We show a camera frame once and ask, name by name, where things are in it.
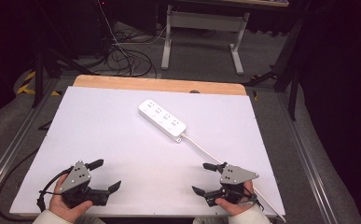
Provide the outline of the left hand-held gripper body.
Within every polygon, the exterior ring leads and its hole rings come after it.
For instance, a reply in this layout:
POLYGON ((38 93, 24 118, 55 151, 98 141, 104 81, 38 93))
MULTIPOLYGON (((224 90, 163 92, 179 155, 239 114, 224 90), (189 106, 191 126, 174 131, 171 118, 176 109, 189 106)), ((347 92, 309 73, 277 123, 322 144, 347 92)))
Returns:
POLYGON ((78 161, 64 180, 60 194, 66 205, 74 208, 85 201, 92 201, 93 205, 106 206, 110 192, 89 187, 91 181, 90 170, 83 161, 78 161))

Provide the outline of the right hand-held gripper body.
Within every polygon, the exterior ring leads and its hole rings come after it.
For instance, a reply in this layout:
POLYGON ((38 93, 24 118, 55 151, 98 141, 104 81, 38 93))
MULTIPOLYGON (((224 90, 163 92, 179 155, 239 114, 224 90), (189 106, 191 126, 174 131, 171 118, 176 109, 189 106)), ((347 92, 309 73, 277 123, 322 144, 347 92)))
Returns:
MULTIPOLYGON (((215 200, 223 198, 230 203, 239 203, 244 197, 243 183, 247 180, 259 178, 259 174, 245 170, 239 166, 227 164, 219 178, 221 188, 211 192, 205 192, 203 198, 209 206, 216 206, 215 200)), ((257 195, 254 193, 250 202, 257 202, 257 195)))

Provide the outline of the person's right hand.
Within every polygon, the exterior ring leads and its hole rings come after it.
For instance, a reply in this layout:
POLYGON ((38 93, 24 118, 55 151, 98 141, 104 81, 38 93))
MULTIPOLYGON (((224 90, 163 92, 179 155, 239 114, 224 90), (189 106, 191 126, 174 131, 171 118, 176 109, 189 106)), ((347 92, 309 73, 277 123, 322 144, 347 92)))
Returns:
POLYGON ((215 203, 227 211, 232 217, 235 217, 255 205, 250 202, 250 198, 254 194, 253 182, 251 180, 247 180, 243 183, 243 194, 244 197, 241 199, 240 203, 230 203, 223 198, 217 198, 215 203))

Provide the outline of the person's left hand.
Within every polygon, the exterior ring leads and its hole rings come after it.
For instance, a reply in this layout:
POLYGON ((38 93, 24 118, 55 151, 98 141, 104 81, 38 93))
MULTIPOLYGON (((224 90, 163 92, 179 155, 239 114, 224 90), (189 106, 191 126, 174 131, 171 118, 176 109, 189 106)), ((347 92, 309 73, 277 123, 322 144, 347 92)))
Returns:
POLYGON ((70 222, 75 223, 76 220, 84 215, 92 206, 92 201, 85 201, 74 208, 69 208, 62 195, 60 195, 60 188, 66 179, 67 175, 61 175, 54 188, 54 195, 49 202, 49 211, 56 216, 70 222))

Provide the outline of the white board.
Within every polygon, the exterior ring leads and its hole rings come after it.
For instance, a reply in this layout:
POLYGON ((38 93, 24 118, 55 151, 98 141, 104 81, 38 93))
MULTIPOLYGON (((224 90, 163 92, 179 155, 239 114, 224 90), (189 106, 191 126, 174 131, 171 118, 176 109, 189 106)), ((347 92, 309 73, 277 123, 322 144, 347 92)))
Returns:
POLYGON ((254 182, 268 216, 285 209, 251 102, 246 96, 70 87, 27 172, 10 211, 35 216, 39 192, 52 177, 77 161, 104 160, 90 186, 121 182, 98 217, 222 216, 192 186, 220 187, 219 173, 205 162, 227 162, 259 174, 254 182), (138 112, 151 99, 187 125, 176 143, 138 112))

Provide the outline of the white power strip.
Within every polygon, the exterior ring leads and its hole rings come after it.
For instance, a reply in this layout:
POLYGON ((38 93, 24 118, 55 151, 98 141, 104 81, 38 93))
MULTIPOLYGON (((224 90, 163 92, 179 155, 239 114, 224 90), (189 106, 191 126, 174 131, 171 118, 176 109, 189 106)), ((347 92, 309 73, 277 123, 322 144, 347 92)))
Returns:
POLYGON ((176 143, 181 142, 182 136, 186 133, 187 125, 162 106, 151 99, 147 99, 139 104, 138 112, 176 143))

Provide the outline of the yellow black floor tape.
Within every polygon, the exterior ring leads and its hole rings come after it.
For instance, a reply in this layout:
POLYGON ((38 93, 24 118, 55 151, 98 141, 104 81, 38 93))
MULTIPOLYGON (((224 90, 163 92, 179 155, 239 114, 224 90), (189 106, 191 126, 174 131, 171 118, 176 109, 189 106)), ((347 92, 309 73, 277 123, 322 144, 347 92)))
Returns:
POLYGON ((32 80, 35 78, 35 71, 32 70, 29 72, 29 74, 24 78, 23 82, 17 89, 17 94, 30 94, 35 95, 36 91, 35 89, 30 89, 30 85, 32 83, 32 80))

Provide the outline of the black tripod stand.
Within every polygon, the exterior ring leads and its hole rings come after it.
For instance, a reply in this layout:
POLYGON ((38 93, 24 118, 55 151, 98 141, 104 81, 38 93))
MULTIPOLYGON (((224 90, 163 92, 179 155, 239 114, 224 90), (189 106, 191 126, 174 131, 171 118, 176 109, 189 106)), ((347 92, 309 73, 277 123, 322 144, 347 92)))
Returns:
POLYGON ((47 19, 39 0, 25 1, 26 5, 35 8, 34 13, 27 15, 27 21, 34 34, 32 39, 35 51, 35 99, 33 108, 37 108, 42 104, 46 95, 44 93, 44 73, 47 73, 49 78, 60 78, 62 75, 59 61, 82 75, 93 75, 93 72, 58 51, 58 45, 51 45, 50 39, 53 36, 58 39, 61 39, 61 36, 52 34, 52 32, 56 32, 56 29, 49 25, 49 19, 47 19))

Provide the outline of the black metal stand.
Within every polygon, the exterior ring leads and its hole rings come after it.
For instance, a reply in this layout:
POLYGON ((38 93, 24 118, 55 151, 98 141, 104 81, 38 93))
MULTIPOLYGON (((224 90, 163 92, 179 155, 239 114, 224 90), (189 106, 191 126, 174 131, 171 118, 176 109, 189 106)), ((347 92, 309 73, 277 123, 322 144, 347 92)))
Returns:
POLYGON ((269 78, 276 77, 276 82, 273 85, 273 89, 276 92, 284 92, 285 89, 290 86, 287 111, 293 121, 296 120, 295 109, 299 86, 299 73, 297 71, 298 66, 295 58, 295 47, 298 42, 303 22, 304 20, 302 18, 296 20, 276 60, 276 63, 271 68, 270 72, 262 76, 254 76, 250 81, 244 83, 245 87, 254 87, 269 78))

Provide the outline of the aluminium rail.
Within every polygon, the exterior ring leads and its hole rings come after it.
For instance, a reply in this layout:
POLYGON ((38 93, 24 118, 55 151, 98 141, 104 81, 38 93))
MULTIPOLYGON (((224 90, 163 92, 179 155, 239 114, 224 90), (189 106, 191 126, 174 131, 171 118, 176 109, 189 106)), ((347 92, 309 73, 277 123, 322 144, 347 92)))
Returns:
POLYGON ((316 169, 311 154, 307 150, 306 145, 299 133, 299 126, 294 120, 291 119, 289 112, 287 111, 288 104, 285 99, 285 95, 283 93, 277 93, 276 96, 279 104, 281 105, 281 108, 285 112, 286 121, 290 126, 291 133, 295 138, 300 162, 304 169, 305 175, 308 178, 309 184, 312 189, 312 194, 319 207, 322 218, 325 224, 338 224, 330 201, 326 195, 324 183, 322 182, 321 176, 316 169))
POLYGON ((32 107, 34 96, 20 94, 0 110, 0 182, 58 82, 57 78, 46 82, 43 99, 36 107, 32 107))

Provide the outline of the white metal desk frame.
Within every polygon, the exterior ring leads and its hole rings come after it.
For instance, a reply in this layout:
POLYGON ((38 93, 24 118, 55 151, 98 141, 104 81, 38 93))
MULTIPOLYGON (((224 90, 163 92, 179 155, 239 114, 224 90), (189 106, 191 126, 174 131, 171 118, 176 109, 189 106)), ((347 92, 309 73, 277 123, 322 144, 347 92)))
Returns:
POLYGON ((243 74, 243 65, 239 56, 238 49, 243 40, 246 25, 250 14, 244 13, 240 17, 201 14, 191 12, 174 11, 174 6, 167 6, 166 10, 166 35, 161 60, 161 68, 167 70, 169 68, 171 55, 171 29, 175 28, 191 28, 206 29, 215 31, 236 32, 236 41, 229 45, 229 51, 234 63, 236 73, 240 76, 243 74))

